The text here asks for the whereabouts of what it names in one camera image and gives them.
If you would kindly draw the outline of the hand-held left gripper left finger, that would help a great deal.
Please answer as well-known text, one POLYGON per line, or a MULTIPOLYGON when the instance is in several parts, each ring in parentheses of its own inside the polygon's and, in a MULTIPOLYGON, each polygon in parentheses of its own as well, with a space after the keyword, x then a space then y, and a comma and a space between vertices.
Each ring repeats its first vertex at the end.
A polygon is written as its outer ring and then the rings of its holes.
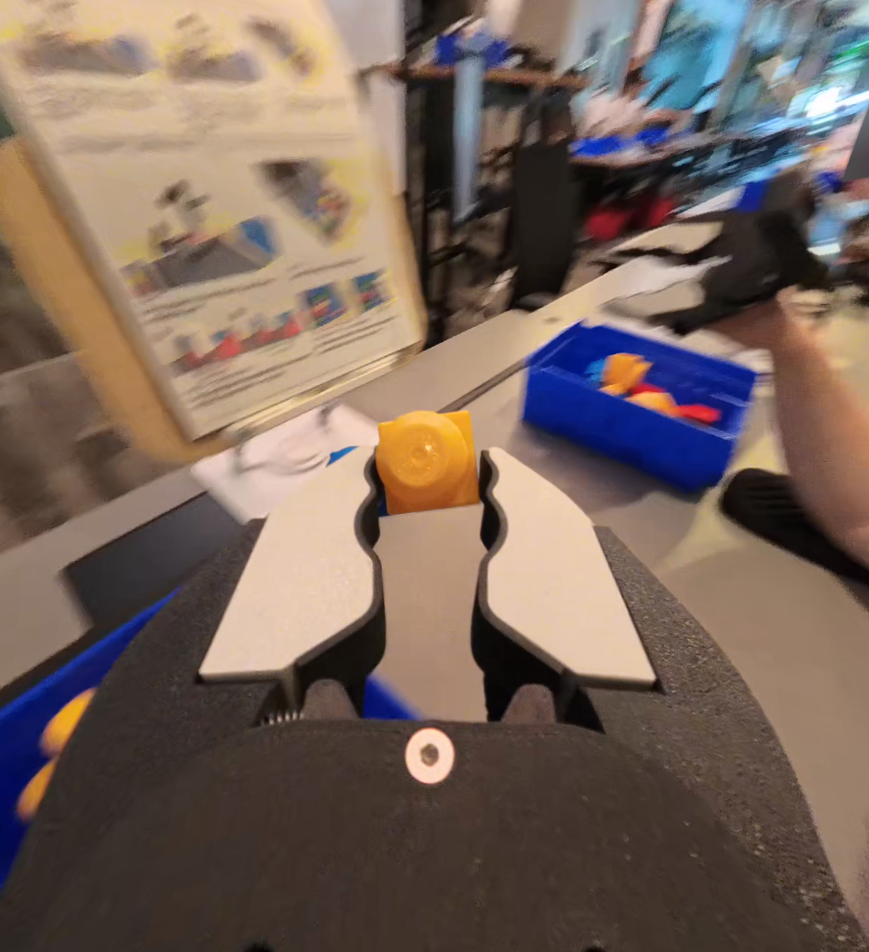
POLYGON ((207 684, 273 683, 292 707, 334 680, 362 694, 386 647, 375 448, 357 446, 262 524, 200 664, 207 684))

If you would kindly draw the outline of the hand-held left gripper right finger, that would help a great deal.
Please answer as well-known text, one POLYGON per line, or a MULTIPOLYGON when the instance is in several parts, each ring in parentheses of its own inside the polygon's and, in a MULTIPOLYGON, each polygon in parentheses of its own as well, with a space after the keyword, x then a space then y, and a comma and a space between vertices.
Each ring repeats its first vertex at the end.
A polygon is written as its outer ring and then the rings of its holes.
POLYGON ((595 525, 570 496, 500 447, 481 454, 485 549, 475 662, 489 713, 526 684, 559 713, 587 688, 653 692, 658 674, 595 525))

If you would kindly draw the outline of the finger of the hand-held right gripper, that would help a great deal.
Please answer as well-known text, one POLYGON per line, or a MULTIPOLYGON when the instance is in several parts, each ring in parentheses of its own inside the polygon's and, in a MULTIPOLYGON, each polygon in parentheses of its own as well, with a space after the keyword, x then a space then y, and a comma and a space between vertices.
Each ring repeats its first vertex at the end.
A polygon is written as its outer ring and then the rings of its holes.
POLYGON ((693 264, 656 255, 622 256, 612 253, 594 256, 594 264, 608 271, 620 271, 620 291, 663 291, 679 284, 702 287, 705 277, 729 264, 732 255, 715 255, 693 264))
POLYGON ((604 304, 604 310, 671 331, 696 331, 710 324, 703 280, 698 278, 614 298, 604 304))

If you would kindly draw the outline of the blue plastic bin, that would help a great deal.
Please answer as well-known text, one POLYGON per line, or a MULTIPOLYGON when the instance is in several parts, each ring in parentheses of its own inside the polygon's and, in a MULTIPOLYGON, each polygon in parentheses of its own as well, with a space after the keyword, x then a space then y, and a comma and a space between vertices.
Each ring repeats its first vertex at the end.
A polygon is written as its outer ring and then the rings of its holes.
POLYGON ((0 696, 0 950, 66 950, 79 939, 57 907, 83 887, 81 868, 118 821, 190 761, 249 731, 272 685, 199 682, 197 673, 229 595, 195 581, 135 613, 36 683, 0 696), (64 757, 49 812, 29 834, 15 806, 50 756, 52 716, 100 687, 88 732, 64 757))
POLYGON ((726 474, 756 383, 756 373, 737 363, 616 327, 577 323, 530 356, 522 420, 695 494, 726 474), (706 408, 713 420, 690 422, 607 394, 589 369, 618 353, 649 363, 644 381, 667 393, 680 411, 706 408))

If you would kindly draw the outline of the person's right forearm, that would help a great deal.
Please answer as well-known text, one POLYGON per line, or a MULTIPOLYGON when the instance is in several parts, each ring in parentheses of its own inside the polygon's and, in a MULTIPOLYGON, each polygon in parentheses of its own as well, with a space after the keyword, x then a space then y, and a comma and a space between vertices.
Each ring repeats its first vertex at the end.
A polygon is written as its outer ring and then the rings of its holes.
POLYGON ((869 413, 807 327, 782 319, 767 348, 778 433, 803 506, 869 568, 869 413))

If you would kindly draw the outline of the person's right hand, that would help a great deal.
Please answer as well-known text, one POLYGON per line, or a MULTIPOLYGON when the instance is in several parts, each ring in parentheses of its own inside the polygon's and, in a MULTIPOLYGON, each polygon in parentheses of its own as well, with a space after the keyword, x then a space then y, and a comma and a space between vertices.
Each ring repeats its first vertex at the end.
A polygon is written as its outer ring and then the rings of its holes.
POLYGON ((808 321, 800 315, 794 291, 787 291, 717 322, 715 332, 744 349, 769 353, 806 342, 808 321))

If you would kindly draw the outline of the red bag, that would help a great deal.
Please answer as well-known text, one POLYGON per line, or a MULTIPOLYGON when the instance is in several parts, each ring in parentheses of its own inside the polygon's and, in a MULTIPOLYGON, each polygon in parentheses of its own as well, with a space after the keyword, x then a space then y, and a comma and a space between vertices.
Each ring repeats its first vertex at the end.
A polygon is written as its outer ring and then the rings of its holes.
POLYGON ((595 208, 583 224, 583 237, 594 243, 613 241, 632 232, 645 232, 664 224, 678 202, 669 197, 647 198, 603 204, 595 208))

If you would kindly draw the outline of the black office chair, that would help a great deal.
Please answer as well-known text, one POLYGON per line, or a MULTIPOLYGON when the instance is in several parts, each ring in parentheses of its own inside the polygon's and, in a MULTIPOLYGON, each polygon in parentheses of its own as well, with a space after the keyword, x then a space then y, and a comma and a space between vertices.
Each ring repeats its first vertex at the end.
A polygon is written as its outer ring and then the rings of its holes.
POLYGON ((513 308, 533 311, 555 299, 571 270, 578 192, 570 144, 541 141, 519 149, 513 166, 513 308))

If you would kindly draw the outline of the white stand base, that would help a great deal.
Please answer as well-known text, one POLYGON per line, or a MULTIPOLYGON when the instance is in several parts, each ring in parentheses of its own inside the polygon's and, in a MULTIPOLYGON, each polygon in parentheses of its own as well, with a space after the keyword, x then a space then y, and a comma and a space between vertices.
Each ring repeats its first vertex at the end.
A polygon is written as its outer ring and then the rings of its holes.
POLYGON ((332 458, 374 446, 378 423, 330 403, 195 463, 194 481, 239 523, 264 518, 332 458))

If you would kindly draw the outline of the black wrist rest pad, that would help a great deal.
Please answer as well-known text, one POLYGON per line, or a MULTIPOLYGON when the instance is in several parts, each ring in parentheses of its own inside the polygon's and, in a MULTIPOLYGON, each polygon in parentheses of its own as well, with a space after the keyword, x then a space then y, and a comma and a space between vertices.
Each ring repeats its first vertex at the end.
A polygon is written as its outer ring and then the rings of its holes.
POLYGON ((869 567, 827 537, 809 517, 785 474, 736 472, 725 486, 720 511, 739 528, 811 565, 869 587, 869 567))

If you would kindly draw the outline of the wooden instruction board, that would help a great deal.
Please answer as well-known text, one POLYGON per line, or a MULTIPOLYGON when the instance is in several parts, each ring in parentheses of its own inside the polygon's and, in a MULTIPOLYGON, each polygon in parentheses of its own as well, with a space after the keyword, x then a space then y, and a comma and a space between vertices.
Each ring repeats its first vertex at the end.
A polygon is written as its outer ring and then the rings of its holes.
POLYGON ((0 2, 0 239, 109 416, 190 462, 425 344, 324 2, 0 2))

